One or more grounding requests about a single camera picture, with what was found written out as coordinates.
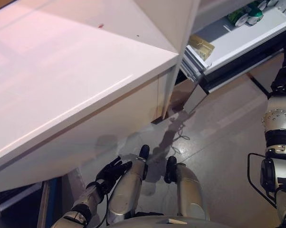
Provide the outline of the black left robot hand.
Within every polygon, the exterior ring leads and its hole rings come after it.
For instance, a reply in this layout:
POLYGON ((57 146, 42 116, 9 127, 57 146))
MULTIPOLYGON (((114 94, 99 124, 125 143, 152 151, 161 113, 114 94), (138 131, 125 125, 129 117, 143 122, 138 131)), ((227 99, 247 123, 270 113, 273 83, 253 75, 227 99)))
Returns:
POLYGON ((108 163, 96 176, 96 182, 101 186, 104 194, 108 194, 121 176, 123 176, 132 167, 132 162, 123 163, 118 156, 108 163))

